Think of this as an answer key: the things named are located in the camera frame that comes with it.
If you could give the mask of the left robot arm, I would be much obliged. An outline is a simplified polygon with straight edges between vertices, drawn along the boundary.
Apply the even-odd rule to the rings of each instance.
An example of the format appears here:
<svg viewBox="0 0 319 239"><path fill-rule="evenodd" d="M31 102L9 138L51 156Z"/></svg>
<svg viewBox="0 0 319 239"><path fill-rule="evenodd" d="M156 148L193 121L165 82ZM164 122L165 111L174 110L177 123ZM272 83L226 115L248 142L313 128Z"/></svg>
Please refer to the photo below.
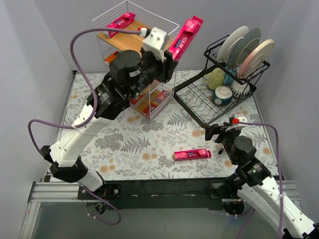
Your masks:
<svg viewBox="0 0 319 239"><path fill-rule="evenodd" d="M64 182L81 184L95 199L105 196L104 180L98 172L88 169L80 154L91 140L108 126L130 99L137 97L154 80L167 82L171 78L172 55L164 48L168 41L165 31L157 27L141 28L132 34L143 37L141 52L121 51L110 63L110 71L102 83L92 88L92 94L71 130L41 152L50 165L52 176Z"/></svg>

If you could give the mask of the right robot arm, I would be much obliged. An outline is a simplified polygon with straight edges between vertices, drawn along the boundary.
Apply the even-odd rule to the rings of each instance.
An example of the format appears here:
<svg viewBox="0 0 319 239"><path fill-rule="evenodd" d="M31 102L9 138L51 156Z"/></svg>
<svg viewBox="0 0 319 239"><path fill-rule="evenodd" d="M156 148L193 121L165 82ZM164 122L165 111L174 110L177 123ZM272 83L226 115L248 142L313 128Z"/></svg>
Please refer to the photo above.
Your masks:
<svg viewBox="0 0 319 239"><path fill-rule="evenodd" d="M204 122L202 116L177 94L176 101L205 129L205 139L217 136L227 153L235 172L224 183L213 189L213 194L221 197L241 198L248 202L254 211L262 215L277 231L282 239L317 239L319 226L309 219L284 193L283 180L276 181L268 168L256 158L253 141L241 135L241 129L250 125L243 114L229 118L223 125Z"/></svg>

